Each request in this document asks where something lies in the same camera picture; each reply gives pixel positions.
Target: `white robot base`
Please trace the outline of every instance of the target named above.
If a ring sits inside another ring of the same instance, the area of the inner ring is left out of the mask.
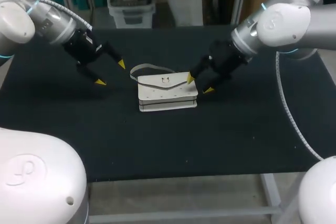
[[[0,128],[0,223],[88,224],[85,168],[49,135]]]

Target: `table surface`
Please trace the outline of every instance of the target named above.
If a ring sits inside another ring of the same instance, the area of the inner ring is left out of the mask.
[[[128,69],[153,63],[185,71],[230,27],[97,31],[124,55]],[[336,89],[320,57],[282,59],[283,88],[293,117],[323,157],[336,153]],[[88,181],[261,174],[308,170],[306,150],[282,107],[275,57],[260,55],[195,109],[141,113],[137,85],[108,57],[91,66],[96,87],[75,71],[61,47],[35,39],[14,58],[0,91],[0,125],[68,142]],[[196,84],[202,87],[212,73]]]

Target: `yellow fingertip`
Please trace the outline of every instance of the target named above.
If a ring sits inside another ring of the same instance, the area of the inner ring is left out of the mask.
[[[194,77],[191,76],[190,72],[188,73],[187,84],[192,83],[195,80]]]
[[[120,60],[120,61],[118,62],[118,64],[119,64],[123,69],[126,69],[124,60]]]
[[[95,84],[99,84],[99,85],[106,85],[106,82],[103,82],[102,80],[98,79],[97,81],[95,81]]]
[[[206,93],[209,93],[209,92],[212,92],[212,91],[215,91],[215,89],[213,89],[212,87],[208,88],[207,90],[205,90],[203,92],[203,94],[206,94]]]

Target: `robot logo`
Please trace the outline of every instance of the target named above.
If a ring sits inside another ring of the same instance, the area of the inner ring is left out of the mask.
[[[32,154],[17,155],[11,158],[5,167],[7,186],[31,185],[43,181],[47,174],[44,161]]]
[[[283,16],[280,12],[273,12],[264,23],[265,30],[275,30],[283,22]]]

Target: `handbag strap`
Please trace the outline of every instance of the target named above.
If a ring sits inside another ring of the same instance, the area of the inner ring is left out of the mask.
[[[149,64],[149,63],[144,63],[144,64],[140,64],[135,66],[134,68],[131,69],[130,71],[130,77],[132,80],[136,81],[137,83],[141,84],[137,77],[133,76],[134,72],[140,70],[140,69],[144,69],[144,68],[151,68],[151,69],[157,69],[157,70],[163,70],[163,71],[167,71],[169,73],[176,73],[174,70],[170,69],[170,68],[165,68],[165,67],[159,67],[153,64]]]

